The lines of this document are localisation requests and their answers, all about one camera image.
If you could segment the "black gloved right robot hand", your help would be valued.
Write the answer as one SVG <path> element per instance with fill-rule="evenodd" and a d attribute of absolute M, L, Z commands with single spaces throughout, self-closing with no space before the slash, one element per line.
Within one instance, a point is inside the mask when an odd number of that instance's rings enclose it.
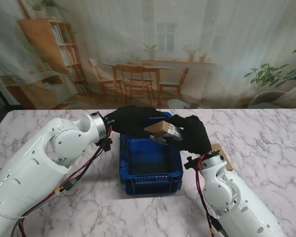
<path fill-rule="evenodd" d="M 212 150 L 211 143 L 203 122 L 197 116 L 183 118 L 173 115 L 166 120 L 168 123 L 182 129 L 181 141 L 171 137 L 165 137 L 167 144 L 174 146 L 180 151 L 188 151 L 197 155 L 204 155 Z"/>

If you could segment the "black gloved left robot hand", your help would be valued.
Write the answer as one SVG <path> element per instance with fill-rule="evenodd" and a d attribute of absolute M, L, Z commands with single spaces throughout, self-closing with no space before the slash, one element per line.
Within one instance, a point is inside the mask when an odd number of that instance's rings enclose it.
<path fill-rule="evenodd" d="M 125 106 L 107 114 L 105 120 L 114 132 L 132 135 L 136 138 L 149 138 L 151 132 L 145 131 L 142 125 L 149 118 L 162 118 L 164 114 L 153 107 Z"/>

